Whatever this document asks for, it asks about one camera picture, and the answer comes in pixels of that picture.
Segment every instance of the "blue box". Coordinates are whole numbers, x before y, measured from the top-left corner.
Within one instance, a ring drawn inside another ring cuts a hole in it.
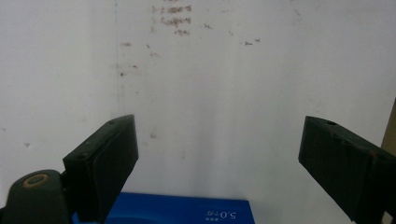
[[[106,224],[254,224],[248,201],[121,193]]]

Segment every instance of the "white wall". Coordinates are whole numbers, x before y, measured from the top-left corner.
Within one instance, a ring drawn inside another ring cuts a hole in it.
[[[124,190],[246,198],[257,223],[350,222],[297,161],[304,116],[380,145],[394,1],[0,3],[1,205],[13,181],[62,171],[134,113],[140,160]]]

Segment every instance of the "black plastic part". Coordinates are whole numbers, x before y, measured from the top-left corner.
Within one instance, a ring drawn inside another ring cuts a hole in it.
[[[26,175],[9,190],[2,224],[71,224],[60,174],[43,170]]]
[[[105,222],[137,159],[133,115],[108,121],[64,158],[68,198],[80,221]]]
[[[299,161],[358,224],[381,223],[394,203],[396,158],[332,121],[306,117]]]

